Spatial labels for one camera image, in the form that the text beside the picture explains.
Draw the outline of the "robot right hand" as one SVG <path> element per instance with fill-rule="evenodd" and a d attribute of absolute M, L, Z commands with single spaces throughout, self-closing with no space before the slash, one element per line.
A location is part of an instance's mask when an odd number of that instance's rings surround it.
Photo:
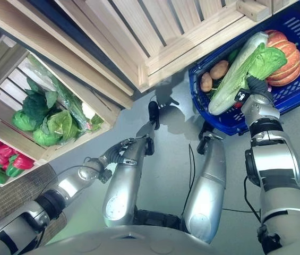
<path fill-rule="evenodd" d="M 260 80 L 254 76 L 249 76 L 246 80 L 250 94 L 264 96 L 273 103 L 273 96 L 271 92 L 268 91 L 266 80 Z"/>

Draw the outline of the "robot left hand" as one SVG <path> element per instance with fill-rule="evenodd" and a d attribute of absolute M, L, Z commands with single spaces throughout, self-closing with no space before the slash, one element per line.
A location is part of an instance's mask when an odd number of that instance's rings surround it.
<path fill-rule="evenodd" d="M 126 149 L 134 143 L 134 138 L 124 139 L 107 149 L 98 159 L 104 168 L 111 163 L 137 165 L 138 162 L 136 160 L 127 158 L 124 154 L 121 154 L 122 151 L 126 152 Z"/>

